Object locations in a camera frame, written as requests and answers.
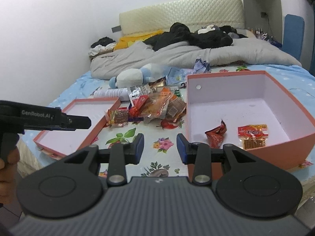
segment headboard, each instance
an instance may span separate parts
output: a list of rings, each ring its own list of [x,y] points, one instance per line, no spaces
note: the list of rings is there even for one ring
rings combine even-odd
[[[245,28],[242,0],[180,0],[122,12],[119,14],[122,34],[136,34],[163,29],[175,22],[194,32],[209,24]]]

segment light blue sheet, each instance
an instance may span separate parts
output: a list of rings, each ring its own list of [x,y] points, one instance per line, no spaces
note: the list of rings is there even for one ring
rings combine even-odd
[[[315,117],[315,77],[308,71],[299,66],[282,66],[282,65],[251,65],[250,70],[266,70],[276,78],[284,87],[289,89],[292,94],[305,106],[305,108]],[[91,73],[87,72],[82,75],[70,88],[65,90],[49,106],[59,106],[64,108],[75,98],[87,98],[94,90],[104,83],[103,80],[92,79]],[[47,166],[55,160],[40,152],[33,138],[39,131],[27,131],[22,137],[31,152],[43,165]],[[315,163],[315,148],[308,156],[308,161]],[[315,165],[293,172],[300,180],[305,181],[315,176]]]
[[[105,81],[99,79],[93,79],[91,77],[91,72],[88,71],[82,75],[79,79],[75,81],[68,89],[60,94],[60,96],[55,99],[49,107],[60,107],[63,109],[72,100],[76,98],[87,98],[91,93],[100,87]],[[55,162],[56,160],[50,158],[46,154],[43,154],[34,143],[34,137],[40,131],[27,130],[25,135],[22,136],[22,140],[28,146],[32,154],[38,159],[41,165],[44,167]]]

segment white bottle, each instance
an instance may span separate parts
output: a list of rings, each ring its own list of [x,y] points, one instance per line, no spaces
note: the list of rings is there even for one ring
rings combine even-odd
[[[128,95],[128,89],[108,89],[108,90],[97,90],[93,94],[94,98],[119,98],[120,101],[130,101]]]

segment pink box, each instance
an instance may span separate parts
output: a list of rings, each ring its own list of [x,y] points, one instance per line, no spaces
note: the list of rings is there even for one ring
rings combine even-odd
[[[303,163],[315,145],[315,119],[266,71],[189,75],[187,79],[187,138],[207,142],[206,131],[226,123],[223,144],[242,147],[237,127],[267,124],[267,146],[250,153],[282,168]],[[222,175],[212,164],[214,178]],[[193,166],[189,165],[190,176]]]
[[[106,125],[105,113],[120,106],[119,98],[75,99],[62,111],[69,115],[88,116],[92,122],[88,130],[42,131],[34,142],[41,148],[61,157],[74,153],[92,143],[93,139]]]

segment yellow pillow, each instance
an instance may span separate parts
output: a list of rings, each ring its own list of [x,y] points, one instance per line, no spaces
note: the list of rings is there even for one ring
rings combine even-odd
[[[144,41],[144,40],[146,40],[146,39],[148,39],[154,35],[162,34],[162,33],[164,33],[163,30],[158,30],[158,31],[155,31],[152,33],[133,34],[133,35],[121,37],[119,39],[119,42],[116,44],[114,50],[128,48],[131,45],[133,45],[134,42],[136,42],[136,41]]]

